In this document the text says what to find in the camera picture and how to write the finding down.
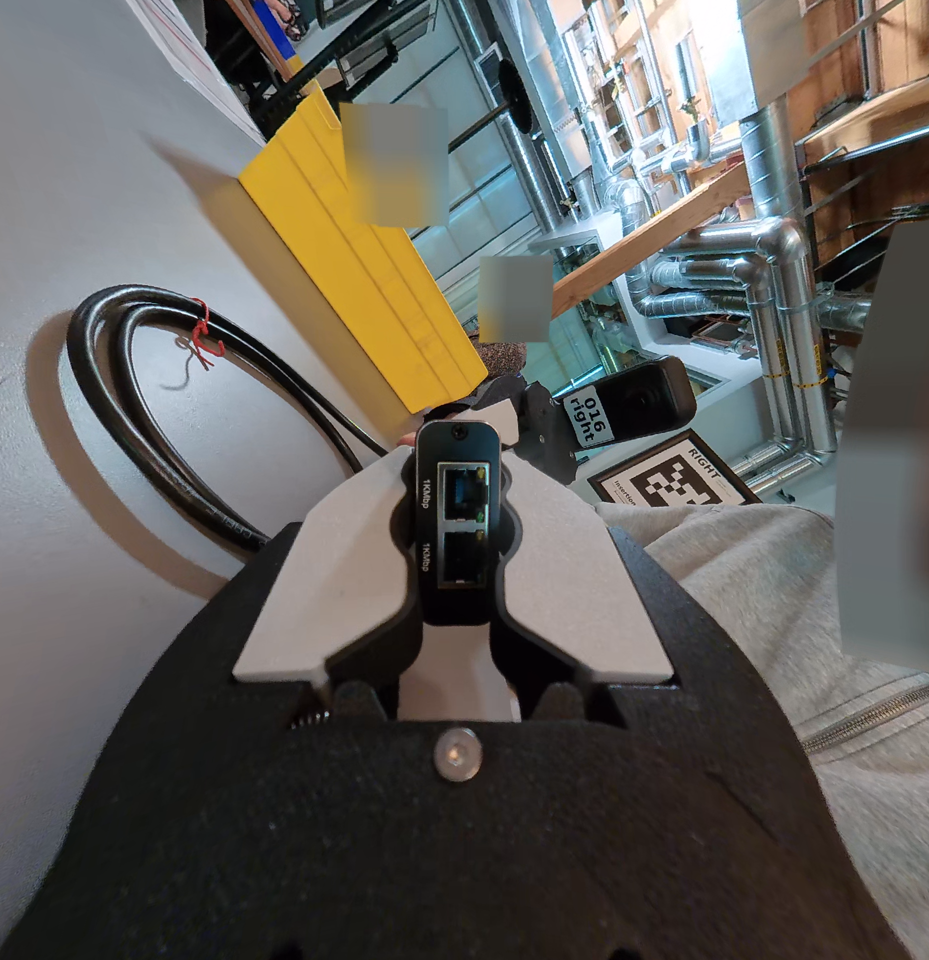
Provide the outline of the black network splitter box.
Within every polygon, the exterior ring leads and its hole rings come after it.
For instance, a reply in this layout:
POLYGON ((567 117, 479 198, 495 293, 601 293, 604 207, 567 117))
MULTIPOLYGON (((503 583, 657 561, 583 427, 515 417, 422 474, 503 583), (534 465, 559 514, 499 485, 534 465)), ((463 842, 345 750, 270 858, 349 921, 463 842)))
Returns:
POLYGON ((483 421, 434 420, 414 448, 414 551, 423 619, 478 626, 492 615, 501 546, 501 438, 483 421))

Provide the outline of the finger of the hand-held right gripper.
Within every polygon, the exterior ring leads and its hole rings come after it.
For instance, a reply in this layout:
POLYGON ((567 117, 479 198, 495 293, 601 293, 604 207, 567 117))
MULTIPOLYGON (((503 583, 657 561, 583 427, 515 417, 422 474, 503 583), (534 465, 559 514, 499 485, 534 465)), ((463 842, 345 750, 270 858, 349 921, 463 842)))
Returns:
POLYGON ((502 450, 510 450, 519 442, 519 415, 510 399, 503 399, 481 409, 464 411, 464 420, 484 423, 494 429, 502 450))

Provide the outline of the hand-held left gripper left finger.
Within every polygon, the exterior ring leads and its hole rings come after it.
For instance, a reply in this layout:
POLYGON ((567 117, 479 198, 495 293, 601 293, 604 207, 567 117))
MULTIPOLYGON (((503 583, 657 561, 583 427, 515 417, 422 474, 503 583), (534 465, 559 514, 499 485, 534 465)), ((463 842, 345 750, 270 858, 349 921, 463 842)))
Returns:
POLYGON ((399 680, 423 646, 415 567, 414 457, 398 448, 306 515, 232 675, 303 682, 330 705, 342 684, 375 690, 397 719, 399 680))

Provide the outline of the cluster of silver duct pipes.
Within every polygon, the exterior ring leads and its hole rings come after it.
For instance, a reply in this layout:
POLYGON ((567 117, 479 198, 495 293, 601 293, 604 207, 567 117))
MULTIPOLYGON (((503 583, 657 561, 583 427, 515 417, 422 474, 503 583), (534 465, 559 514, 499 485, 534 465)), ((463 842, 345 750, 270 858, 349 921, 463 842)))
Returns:
MULTIPOLYGON (((608 135, 592 104, 596 86, 586 79, 584 53, 575 31, 594 21, 598 2, 488 2, 489 19, 515 55, 519 80, 530 95, 532 119, 544 121, 546 139, 576 124, 574 149, 557 147, 558 173, 582 214, 616 211, 623 238, 649 226, 629 221, 648 212, 642 182, 622 177, 629 153, 613 159, 608 135)), ((833 296, 818 289, 799 168, 787 115, 787 94, 808 72, 809 56, 800 2, 692 2, 691 27, 719 128, 738 124, 741 164, 721 175, 746 176, 727 200, 714 198, 705 213, 716 216, 749 195, 755 216, 745 221, 693 222, 676 229, 647 254, 634 254, 628 270, 617 267, 596 289, 625 279, 626 313, 644 323, 704 315, 728 294, 719 282, 745 292, 746 314, 761 363, 772 436, 732 466, 756 494, 772 494, 818 470, 837 450, 828 407, 819 306, 833 296)))

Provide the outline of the red twist tie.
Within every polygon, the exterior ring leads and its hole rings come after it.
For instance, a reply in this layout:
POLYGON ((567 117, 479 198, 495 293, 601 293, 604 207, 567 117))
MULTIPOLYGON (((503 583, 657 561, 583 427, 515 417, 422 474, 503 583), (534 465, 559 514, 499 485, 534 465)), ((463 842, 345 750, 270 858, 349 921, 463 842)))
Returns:
POLYGON ((192 297, 192 301, 200 307, 201 313, 192 329, 191 346, 198 362, 208 371, 214 367, 213 357, 225 357, 226 347, 221 340, 213 342, 208 339, 210 337, 210 309, 208 305, 198 297, 192 297))

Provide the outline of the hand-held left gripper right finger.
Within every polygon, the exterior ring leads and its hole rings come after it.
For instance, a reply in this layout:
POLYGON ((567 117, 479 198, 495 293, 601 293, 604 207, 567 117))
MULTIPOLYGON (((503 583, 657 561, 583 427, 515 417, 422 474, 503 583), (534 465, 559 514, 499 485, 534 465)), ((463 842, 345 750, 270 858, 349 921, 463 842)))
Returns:
POLYGON ((673 664, 602 518, 577 494, 502 456, 501 537, 490 651, 531 714, 554 683, 589 701, 599 687, 667 685, 673 664))

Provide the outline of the yellow plastic bin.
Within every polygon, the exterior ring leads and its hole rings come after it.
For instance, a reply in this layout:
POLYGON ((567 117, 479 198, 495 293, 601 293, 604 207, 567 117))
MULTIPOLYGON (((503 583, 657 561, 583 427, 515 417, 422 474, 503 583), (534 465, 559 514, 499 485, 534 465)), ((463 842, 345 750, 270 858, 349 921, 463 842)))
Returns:
POLYGON ((304 91, 242 188, 411 414, 469 396, 486 364, 406 231, 359 222, 341 121, 304 91))

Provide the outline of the white paper sheet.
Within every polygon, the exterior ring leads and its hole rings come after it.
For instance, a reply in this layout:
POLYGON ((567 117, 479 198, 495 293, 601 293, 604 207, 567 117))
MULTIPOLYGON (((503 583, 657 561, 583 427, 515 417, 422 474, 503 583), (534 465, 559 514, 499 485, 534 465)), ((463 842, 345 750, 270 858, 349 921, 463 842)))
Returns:
POLYGON ((201 1, 127 1, 127 6, 170 66, 258 146, 265 144, 246 107, 206 51, 201 1))

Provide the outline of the wooden ceiling beam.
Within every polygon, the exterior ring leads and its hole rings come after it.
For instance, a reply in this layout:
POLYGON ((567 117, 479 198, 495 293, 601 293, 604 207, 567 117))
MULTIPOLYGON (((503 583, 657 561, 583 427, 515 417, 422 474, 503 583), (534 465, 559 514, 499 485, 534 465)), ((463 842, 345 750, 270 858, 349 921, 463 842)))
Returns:
POLYGON ((552 318, 578 306, 684 234, 697 229, 751 192, 745 163, 739 163, 627 234, 554 284, 552 318))

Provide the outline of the black disc on rod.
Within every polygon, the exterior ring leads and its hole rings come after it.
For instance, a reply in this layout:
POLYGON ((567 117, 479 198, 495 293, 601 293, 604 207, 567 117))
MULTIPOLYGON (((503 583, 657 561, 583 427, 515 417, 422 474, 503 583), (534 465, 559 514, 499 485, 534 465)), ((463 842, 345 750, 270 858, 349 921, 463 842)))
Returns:
POLYGON ((507 58, 499 61, 498 86, 512 123, 523 136, 530 136, 535 125, 534 110, 519 69, 507 58))

